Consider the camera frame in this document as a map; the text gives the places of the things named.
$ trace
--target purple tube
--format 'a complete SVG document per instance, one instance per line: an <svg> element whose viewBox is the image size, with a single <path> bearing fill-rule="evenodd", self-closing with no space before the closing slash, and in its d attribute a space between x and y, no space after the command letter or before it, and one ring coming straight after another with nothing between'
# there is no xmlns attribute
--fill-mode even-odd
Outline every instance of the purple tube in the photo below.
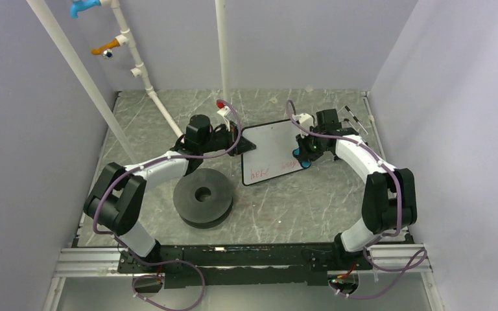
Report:
<svg viewBox="0 0 498 311"><path fill-rule="evenodd" d="M349 141L353 144L358 144L358 141L355 141L354 139L342 137L342 136L333 136L333 135L324 135L324 134L318 134L318 133L313 133L310 132L309 130L303 128L300 124L297 123L293 119L293 114L289 111L289 108L294 107L293 101L289 99L287 103L285 104L285 112L289 116L289 119L293 124L295 124L296 127L298 127L301 131L305 132L308 135L315 136L315 137L321 137L321 138L327 138L327 139L339 139L341 141ZM359 145L361 148L366 150L374 159L375 161L379 161L381 158L367 145L365 144L360 144ZM381 168L390 175L392 180L394 180L394 186L396 187L396 232L392 234L385 233L384 236L398 236L400 234L400 231L402 230L402 192L401 192L401 187L400 187L400 182L394 175L394 172L392 172L386 165L382 164Z"/></svg>
<svg viewBox="0 0 498 311"><path fill-rule="evenodd" d="M192 264L191 262L187 262L187 261L184 261L184 260L168 260L168 261L162 261L162 262L147 262L147 261L144 261L142 260L142 258L140 258L140 256L136 255L133 251L130 250L130 248L128 248L128 246L123 243L122 240L119 240L118 237L115 237L114 238L117 243L119 243L121 246L123 246L124 248L126 248L128 250L128 252L136 259L138 260L138 262L146 265L146 266L161 266L161 265L164 265L164 264L177 264L177 263L181 263L181 264L185 264L185 265L188 265L192 268L194 268L194 270L196 270L196 272L199 274L199 277L201 278L201 293L198 297L198 299L189 307L185 308L185 309L171 309L171 308L167 308L166 306L162 306L160 305L159 303L151 300L151 299L147 299L146 297L140 295L138 292L136 292L136 288L135 288L135 285L138 281L140 281L141 279L149 279L149 278L156 278L156 279L162 279L161 277L158 277L156 275L150 275L150 274L146 274L146 275L142 275L140 277L137 277L136 279L134 279L134 281L132 282L132 292L134 293L134 295L144 301L146 301L147 303L149 303L150 305L152 306L156 306L160 309L163 309L163 310L166 310L166 311L188 311L188 310L192 310L193 308L195 308L200 302L201 300L203 299L203 296L205 295L205 277L203 276L203 273L201 272L201 270L199 268L197 268L194 264Z"/></svg>
<svg viewBox="0 0 498 311"><path fill-rule="evenodd" d="M237 111L234 109L234 107L229 102L226 102L225 100L221 100L221 99L219 99L218 102L223 103L224 105L226 105L227 107L230 108L230 110L232 111L232 114L235 118L236 123L239 125L238 135L235 138L233 145L230 148L226 149L223 153L217 154L217 155L209 155L209 156L206 156L206 155L173 155L171 157L171 159L214 159L216 157L222 157L225 154L228 154L228 152L232 151L237 146L237 144L239 143L239 140L241 139L241 129L242 129L241 120L237 114ZM154 159L154 160L144 164L143 167L149 167L151 165L157 164L157 163L162 162L164 160L167 160L167 157L160 157L160 158ZM97 235L113 235L113 232L111 232L111 231L98 230L98 218L99 218L100 213L102 211L102 206L104 205L104 202L106 201L106 199L112 193L113 188L115 188L115 186L121 180L123 180L123 178L142 170L143 167L135 167L132 170L128 170L127 172L121 174L116 180L113 181L113 183L108 187L108 189L106 189L106 192L104 192L102 199L98 203L98 206L97 206L96 211L95 211L95 216L93 217L93 219L94 219L94 221L93 221L94 233L96 233Z"/></svg>
<svg viewBox="0 0 498 311"><path fill-rule="evenodd" d="M419 251L417 251L417 253L415 253L415 254L413 254L413 256L411 256L411 259L407 262L407 264L405 265L405 267L402 268L403 270L401 270L401 273L384 290L381 290L380 292L378 292L376 294L373 294L373 295L369 295L369 296L353 296L353 295L347 295L347 294L344 294L344 293L341 293L341 292L339 292L338 294L342 295L345 298L356 299L356 300L368 300L368 299L375 299L375 298L381 297L382 295L386 294L389 290L391 290L396 284L398 284L398 282L400 281L400 279L402 278L402 276L404 275L404 273L407 270L411 269L411 266L412 266L411 263L413 262L413 260L415 260L415 258L420 253L424 253L423 257L419 261L417 261L415 263L415 265L413 265L413 266L419 266L427 258L427 250L424 249L424 248L421 248ZM331 285L329 285L329 287L337 294L337 290L336 289L334 289Z"/></svg>
<svg viewBox="0 0 498 311"><path fill-rule="evenodd" d="M228 154L228 152L232 151L236 146L237 144L239 143L240 139L241 139L241 129L243 128L242 127L242 124L241 124L241 120L237 114L237 111L234 109L234 107L229 103L229 102L226 102L225 100L218 100L218 102L220 103L223 103L224 105L226 105L227 107L230 108L230 110L232 111L232 114L236 120L236 123L239 125L239 129L238 129L238 135L237 137L235 138L235 141L234 143L232 144L232 146L230 148L228 148L227 150L225 150L223 153L221 154L218 154L218 155L210 155L210 156L203 156L203 155L174 155L171 157L171 159L213 159L213 158L216 158L216 157L220 157L220 156L223 156L225 154ZM157 164L159 162L162 162L164 160L167 160L168 158L167 157L160 157L158 159L155 159L155 160L152 160L148 163L146 163L144 166L147 167L147 166L151 166L151 165L154 165L154 164ZM133 173L136 173L140 170L142 170L143 167L135 167L131 170L128 170L126 171L125 173L121 174L116 180L114 180L112 182L112 184L106 189L106 192L104 193L104 195L102 196L102 199L100 200L99 204L98 204L98 207L96 208L96 211L95 211L95 215L93 217L93 231L94 233L98 234L98 235L114 235L113 232L111 231L100 231L98 230L98 218L100 216L100 213L102 211L102 206L104 205L104 202L106 201L106 199L108 198L108 196L112 193L113 191L113 188L115 188L115 186L125 177L133 174ZM201 300L203 299L203 296L205 294L205 278L203 276L203 273L201 272L201 270L199 270L194 264L191 264L190 262L187 262L187 261L184 261L184 260L169 260L169 261L163 261L163 262L155 262L155 263L152 263L152 262L146 262L144 260L142 260L138 255L136 255L136 253L134 253L133 251L131 251L131 249L129 249L127 247L127 245L125 245L125 243L123 243L123 241L119 240L118 237L114 237L114 239L120 243L120 245L122 245L123 247L125 247L128 252L134 257L136 258L140 263L146 265L146 266L161 266L161 265L164 265L164 264L171 264L171 263L181 263L181 264L186 264L192 268L194 268L197 273L199 274L199 276L201 277L201 285L202 285L202 289L201 289L201 294L199 295L198 299L196 300L195 303L193 303L191 306L185 308L185 309L171 309L171 308L167 308L166 306L162 306L158 303L156 303L155 301L152 301L150 299L147 299L146 297L143 297L142 295L138 294L136 292L136 289L135 289L135 284L138 280L140 279L146 279L146 278L149 278L150 275L143 275L142 277L138 277L134 280L133 284L132 284L132 290L133 292L135 293L135 296L146 301L147 303L150 303L151 305L153 306L156 306L160 309L163 309L163 310L166 310L166 311L188 311L188 310L191 310L193 309L195 306L197 306L199 304L199 302L201 302Z"/></svg>

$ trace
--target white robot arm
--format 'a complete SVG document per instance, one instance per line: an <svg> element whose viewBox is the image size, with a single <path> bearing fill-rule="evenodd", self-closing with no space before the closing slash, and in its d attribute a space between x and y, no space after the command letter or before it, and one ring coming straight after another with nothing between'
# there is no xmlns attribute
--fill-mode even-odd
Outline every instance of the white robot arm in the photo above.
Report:
<svg viewBox="0 0 498 311"><path fill-rule="evenodd" d="M138 222L144 193L166 181L192 173L203 162L201 156L205 153L230 150L228 154L236 156L256 148L243 137L234 146L238 135L240 134L234 122L213 128L207 116L191 117L186 127L186 134L177 140L171 151L135 165L125 167L117 163L106 165L85 201L85 213L94 218L100 206L98 224L107 227L136 255L145 258L146 261L160 260L159 242ZM186 159L184 156L196 156L196 158ZM119 176L127 172L132 173L117 183ZM114 189L120 190L121 193L109 194L106 197L106 191L114 182L117 183Z"/></svg>
<svg viewBox="0 0 498 311"><path fill-rule="evenodd" d="M326 139L307 133L297 135L299 148L293 152L293 156L301 166L310 167L312 161L316 161L324 152L330 151L335 159L347 162L366 184L362 217L351 228L335 237L335 247L340 256L350 256L361 251L385 230L396 226L396 198L388 197L389 190L395 192L394 181L383 165L394 172L401 185L402 193L396 193L396 195L402 196L402 224L404 226L413 224L417 219L417 211L412 172L407 168L399 170L380 157L375 158L362 148L360 145L366 144L364 139L353 128L342 127L335 109L319 111L316 114L317 126L314 126L313 118L308 121L308 116L302 113L295 116L294 120L298 120L299 125L309 132L345 139Z"/></svg>

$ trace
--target lavender wall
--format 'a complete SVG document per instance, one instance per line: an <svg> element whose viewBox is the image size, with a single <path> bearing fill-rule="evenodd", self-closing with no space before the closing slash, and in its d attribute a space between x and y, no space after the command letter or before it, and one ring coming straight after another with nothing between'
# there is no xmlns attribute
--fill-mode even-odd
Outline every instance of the lavender wall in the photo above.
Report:
<svg viewBox="0 0 498 311"><path fill-rule="evenodd" d="M81 48L77 25L68 27ZM99 66L87 65L111 104ZM105 129L28 4L0 1L0 310L41 310Z"/></svg>
<svg viewBox="0 0 498 311"><path fill-rule="evenodd" d="M231 86L370 89L416 2L229 0ZM213 1L121 4L156 88L221 87ZM81 12L78 22L92 47L119 34L109 8ZM143 89L128 50L98 61L114 89Z"/></svg>
<svg viewBox="0 0 498 311"><path fill-rule="evenodd" d="M447 310L498 310L498 1L419 1L372 88Z"/></svg>

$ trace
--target wire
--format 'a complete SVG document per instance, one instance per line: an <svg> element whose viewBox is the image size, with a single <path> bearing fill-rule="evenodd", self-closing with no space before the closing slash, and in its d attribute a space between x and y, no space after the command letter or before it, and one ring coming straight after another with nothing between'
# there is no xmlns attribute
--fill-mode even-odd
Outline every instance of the wire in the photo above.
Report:
<svg viewBox="0 0 498 311"><path fill-rule="evenodd" d="M297 121L295 121L295 119L293 119L293 114L291 114L289 112L289 106L294 106L293 101L291 99L287 100L287 103L285 104L285 111L287 112L287 115L289 116L289 119L291 120L291 122L297 128L299 128L299 130L305 132L306 134L308 134L310 136L321 137L321 138L326 138L326 139L338 139L341 141L349 141L349 142L355 144L356 146L360 146L361 148L366 150L375 159L375 161L377 161L377 162L382 161L381 158L371 148L369 148L365 144L361 144L360 142L358 142L354 139L350 139L350 138L343 137L343 136L333 136L333 135L324 135L324 134L314 133L314 132L311 132L311 131L303 128L300 124L297 123ZM397 217L396 218L396 232L394 232L392 234L385 233L384 236L398 236L400 234L401 227L402 227L402 195L401 195L400 182L398 181L396 175L394 175L394 172L392 172L384 163L381 163L380 167L383 170L385 170L385 172L388 173L388 175L394 181L394 186L396 188L396 193L397 193L397 196L396 196L396 217Z"/></svg>
<svg viewBox="0 0 498 311"><path fill-rule="evenodd" d="M372 295L372 296L367 296L367 297L354 297L354 296L348 296L348 295L345 295L346 297L349 297L349 298L352 298L352 299L373 299L373 298L376 298L376 297L379 297L385 293L387 293L392 287L394 287L394 285L396 285L396 283L399 281L399 279L401 278L401 276L409 269L413 269L415 268L416 266L419 266L423 261L425 261L425 259L427 258L427 255L428 255L428 252L426 249L422 248L420 249L419 251L417 251L415 254L413 254L413 256L411 257L411 259L408 261L408 263L406 264L406 266L404 268L400 268L400 269L388 269L388 268L383 268L383 267L379 267L378 265L376 265L375 263L372 262L372 260L367 256L366 254L366 248L378 243L381 238L383 236L398 236L400 234L400 231L401 231L401 226L402 226L402 194L401 194L401 185L400 185L400 182L398 181L396 175L394 175L394 172L392 172L384 163L382 163L382 160L381 158L367 145L365 144L360 144L358 141L354 140L354 139L350 139L350 138L347 138L347 137L342 137L342 136L333 136L333 135L324 135L324 134L319 134L319 133L314 133L314 132L311 132L305 128L303 128L300 124L298 124L295 119L293 119L293 114L290 113L289 111L289 106L291 107L294 107L294 104L293 104L293 101L292 100L287 100L287 103L285 104L285 111L287 112L287 115L289 116L289 119L291 120L291 122L297 127L299 128L299 130L305 132L306 134L308 135L311 135L311 136L315 136L315 137L321 137L321 138L326 138L326 139L338 139L338 140L341 140L341 141L349 141L353 144L355 144L356 146L359 146L360 148L363 148L364 150L366 150L377 162L380 162L381 161L381 165L380 167L385 170L385 172L392 178L392 180L394 181L394 186L396 188L396 231L392 234L390 233L383 233L382 235L378 236L375 240L371 241L368 245L366 245L366 247L362 250L363 252L363 255L364 255L364 258L375 268L375 269L378 269L378 270L381 270L381 271L389 271L389 272L400 272L400 274L398 275L398 277L396 278L396 280L394 280L394 282L392 282L391 285L389 285L387 288L385 288L383 291L379 292L378 294L375 294L375 295ZM420 254L420 253L423 253L423 257L417 261L417 263L415 264L412 264L413 260L415 260L415 258Z"/></svg>
<svg viewBox="0 0 498 311"><path fill-rule="evenodd" d="M163 270L163 266L161 265L159 268L158 268L158 272L156 273L158 277L161 277L161 271Z"/></svg>
<svg viewBox="0 0 498 311"><path fill-rule="evenodd" d="M168 159L214 159L216 157L222 157L222 156L228 154L228 152L231 152L237 146L237 144L239 143L239 141L241 139L241 130L243 128L242 124L241 124L241 120L240 120L240 118L239 118L239 116L237 114L237 111L234 109L234 107L229 102L226 102L225 100L219 99L217 102L223 103L228 108L230 108L230 110L232 111L232 114L233 114L233 116L235 118L236 123L239 125L238 135L235 138L235 141L233 142L233 144L230 146L230 148L226 149L223 153L220 153L220 154L217 154L217 155L185 155L185 154L179 154L179 155L172 155L170 157L159 157L157 159L153 159L152 161L149 161L149 162L145 163L144 165L139 165L139 166L137 166L135 168L132 168L131 170L128 170L125 173L121 174L116 180L114 180L112 182L112 184L108 187L108 189L106 189L106 192L104 192L104 195L102 196L100 202L98 203L98 206L97 206L96 211L95 211L95 215L93 217L93 219L94 219L94 221L93 221L93 231L94 231L94 233L96 233L97 235L113 235L113 232L111 232L111 231L100 231L100 230L98 230L98 218L99 218L100 213L102 211L102 206L104 205L104 202L106 201L106 199L108 198L108 196L112 193L113 188L115 188L115 186L117 186L117 184L119 182L121 182L121 180L123 180L125 177L127 177L127 176L129 176L129 175L131 175L133 173L139 172L140 170L143 170L145 167L149 167L149 166L155 165L157 163L163 162L163 161L168 160Z"/></svg>
<svg viewBox="0 0 498 311"><path fill-rule="evenodd" d="M340 274L339 276L337 276L338 279L345 279L346 277L348 277L348 275L350 275L352 273L352 271L354 271L354 269L356 268L356 262L354 262L352 264L352 267L350 268L350 270L348 270L347 273L345 274Z"/></svg>
<svg viewBox="0 0 498 311"><path fill-rule="evenodd" d="M295 104L293 104L293 101L291 99L288 99L287 102L291 104L291 109L293 110L293 114L296 115L297 109L295 109Z"/></svg>
<svg viewBox="0 0 498 311"><path fill-rule="evenodd" d="M417 253L413 254L413 256L411 256L411 259L407 262L407 264L405 265L406 270L403 270L395 279L394 281L392 281L392 283L390 283L390 285L388 285L384 290L381 290L380 292L376 293L376 294L373 294L373 295L369 295L369 296L352 296L352 295L347 295L345 293L342 293L341 291L338 291L336 289L334 289L331 285L329 285L329 287L335 292L335 295L342 295L343 297L345 298L348 298L348 299L356 299L356 300L369 300L369 299L375 299L375 298L378 298L378 297L381 297L382 295L386 294L389 290L391 290L399 281L400 279L402 278L402 276L404 275L404 273L409 270L409 266L411 265L411 263L413 262L413 260L415 260L415 258L420 254L420 253L424 253L423 254L423 258L421 258L420 262L423 262L424 258L426 257L426 254L427 254L427 251L426 249L424 248L421 248Z"/></svg>
<svg viewBox="0 0 498 311"><path fill-rule="evenodd" d="M201 272L201 270L194 264L192 264L191 262L187 262L187 261L184 261L184 260L166 260L166 261L162 261L162 262L147 262L145 260L143 260L142 258L140 258L140 256L136 255L135 252L133 252L122 240L120 240L117 236L114 237L114 239L121 244L121 246L123 246L124 248L126 248L128 250L128 252L131 254L131 256L133 256L133 258L135 258L138 262L140 262L141 264L144 264L148 267L151 267L151 266L162 266L164 264L185 264L187 266L190 266L192 267L194 270L196 270L196 272L199 274L199 277L201 278L201 293L198 297L198 299L189 307L187 308L184 308L184 309L171 309L171 308L167 308L166 306L163 306L163 305L160 305L159 303L151 300L151 299L148 299L142 295L140 295L137 291L136 291L136 283L138 281L140 281L141 279L150 279L150 278L157 278L158 280L160 281L163 281L163 277L159 276L159 275L153 275L153 274L146 274L146 275L142 275L140 277L137 277L136 279L134 279L134 281L132 282L132 292L134 293L134 297L137 297L137 298L140 298L142 300L144 300L145 302L149 303L150 305L152 306L156 306L160 309L163 309L165 311L188 311L188 310L192 310L193 308L195 308L200 302L201 300L203 299L203 296L205 295L205 277L203 276L203 273Z"/></svg>
<svg viewBox="0 0 498 311"><path fill-rule="evenodd" d="M192 268L194 268L194 270L196 270L196 272L199 274L200 278L201 278L201 294L199 295L198 299L196 300L195 303L193 303L191 306L185 308L185 309L171 309L171 308L167 308L166 306L162 306L154 301L152 301L151 299L147 299L146 297L143 297L142 295L140 295L138 292L136 292L136 282L138 280L141 280L141 279L148 279L148 278L155 278L157 277L158 280L161 280L163 279L163 277L157 275L142 275L138 278L136 278L134 280L134 282L132 283L132 290L134 292L134 297L138 297L144 301L146 301L147 303L153 305L153 306L156 306L160 309L163 309L163 310L166 310L166 311L188 311L188 310L191 310L193 308L195 308L195 306L197 306L199 304L199 302L201 302L201 300L203 299L203 296L205 294L205 278L203 276L203 273L201 272L201 270L199 270L199 268L197 268L194 264L190 263L190 262L187 262L187 261L184 261L184 260L168 260L168 261L163 261L163 262L146 262L144 260L142 260L142 258L140 258L134 251L132 251L122 240L119 239L118 236L116 236L113 232L111 231L100 231L98 230L98 218L100 216L100 213L102 211L102 206L104 205L104 202L106 201L106 199L110 196L110 194L112 193L113 189L115 188L115 186L117 186L117 184L119 182L121 182L121 180L123 180L125 177L133 174L133 173L136 173L136 172L139 172L140 170L143 170L145 167L149 167L151 165L155 165L157 163L160 163L162 161L165 161L165 160L168 160L168 159L213 159L213 158L216 158L216 157L221 157L221 156L224 156L225 154L228 154L228 152L231 152L236 146L237 144L239 143L239 141L241 140L241 130L242 130L242 124L241 124L241 120L237 114L237 111L234 109L234 107L229 103L229 102L226 102L225 100L222 100L222 99L219 99L217 101L217 103L223 103L224 105L226 105L231 111L232 111L232 114L236 120L236 123L239 125L239 129L238 129L238 135L237 137L235 138L235 141L233 142L232 146L228 149L226 149L223 153L221 154L217 154L217 155L209 155L209 156L204 156L204 155L173 155L173 156L170 156L170 157L160 157L160 158L157 158L157 159L153 159L152 161L149 161L148 163L145 163L144 165L139 165L131 170L128 170L126 171L125 173L121 174L117 179L115 179L112 184L106 189L106 192L104 193L104 195L102 196L99 204L98 204L98 207L96 208L96 211L95 211L95 214L94 214L94 217L93 217L93 231L94 233L96 233L97 235L113 235L114 236L114 239L117 241L117 243L119 243L120 245L122 245L124 248L127 249L127 251L129 252L129 254L131 254L131 256L133 256L136 260L138 260L138 262L146 265L146 266L163 266L164 264L177 264L177 263L180 263L180 264L185 264L187 266L190 266Z"/></svg>

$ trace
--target vertical pipe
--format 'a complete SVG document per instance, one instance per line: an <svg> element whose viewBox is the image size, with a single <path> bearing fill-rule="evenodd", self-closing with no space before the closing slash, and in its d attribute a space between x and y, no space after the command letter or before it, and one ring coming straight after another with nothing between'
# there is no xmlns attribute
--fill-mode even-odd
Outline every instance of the vertical pipe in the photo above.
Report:
<svg viewBox="0 0 498 311"><path fill-rule="evenodd" d="M81 85L85 88L85 91L87 91L89 97L96 105L96 108L104 117L104 120L108 123L108 126L112 130L113 134L115 134L117 140L129 156L130 160L133 163L138 163L139 160L136 153L128 142L123 129L121 129L121 126L113 116L113 113L110 107L108 107L106 100L104 100L102 93L98 90L98 87L94 83L92 77L81 62L79 55L77 55L64 31L58 24L56 18L54 18L54 15L51 12L51 9L47 6L47 3L44 0L27 0L27 3L43 27L45 27L45 30L49 33L51 39L54 41L54 44L56 44L56 47L58 47L58 50L62 53L62 56L71 67L71 70L75 73L79 79L79 82L81 82Z"/></svg>
<svg viewBox="0 0 498 311"><path fill-rule="evenodd" d="M123 16L123 12L121 11L119 0L112 0L110 6L112 8L115 19L117 20L117 24L119 24L119 29L121 30L121 34L129 38L129 43L128 43L129 51L130 54L132 55L132 58L134 59L135 67L140 69L142 72L141 78L142 81L144 82L144 88L146 89L146 93L148 93L148 96L153 100L155 105L158 107L158 109L160 110L161 114L163 115L167 123L169 123L169 126L172 128L174 134L177 137L182 136L184 133L182 133L177 123L171 117L171 114L169 114L169 112L167 111L167 108L165 108L165 106L161 102L160 98L158 97L158 94L154 91L154 86L152 85L152 83L150 82L150 78L148 77L148 71L146 69L146 65L144 65L144 62L142 61L142 58L140 57L140 54L136 49L136 41L134 40L134 35L132 34L132 31L129 29L125 17Z"/></svg>
<svg viewBox="0 0 498 311"><path fill-rule="evenodd" d="M228 35L226 33L226 0L215 0L217 29L219 32L220 73L222 75L222 98L231 102L230 68L228 59Z"/></svg>

